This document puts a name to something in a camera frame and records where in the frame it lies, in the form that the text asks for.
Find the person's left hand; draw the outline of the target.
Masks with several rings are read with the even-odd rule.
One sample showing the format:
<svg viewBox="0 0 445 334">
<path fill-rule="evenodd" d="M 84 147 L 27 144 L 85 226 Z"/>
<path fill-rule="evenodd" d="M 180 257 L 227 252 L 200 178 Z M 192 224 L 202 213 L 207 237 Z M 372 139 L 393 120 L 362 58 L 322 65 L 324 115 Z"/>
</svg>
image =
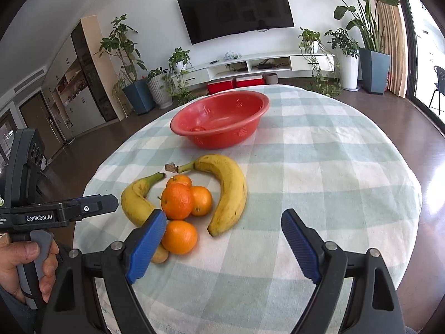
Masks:
<svg viewBox="0 0 445 334">
<path fill-rule="evenodd" d="M 42 298 L 46 303 L 51 297 L 51 291 L 56 281 L 55 271 L 58 267 L 56 255 L 59 252 L 57 243 L 52 240 L 48 257 L 42 264 L 44 276 L 40 279 L 39 284 Z M 39 253 L 40 248 L 35 242 L 12 243 L 8 234 L 1 238 L 1 287 L 22 303 L 25 302 L 25 296 L 20 288 L 17 266 L 32 263 Z"/>
</svg>

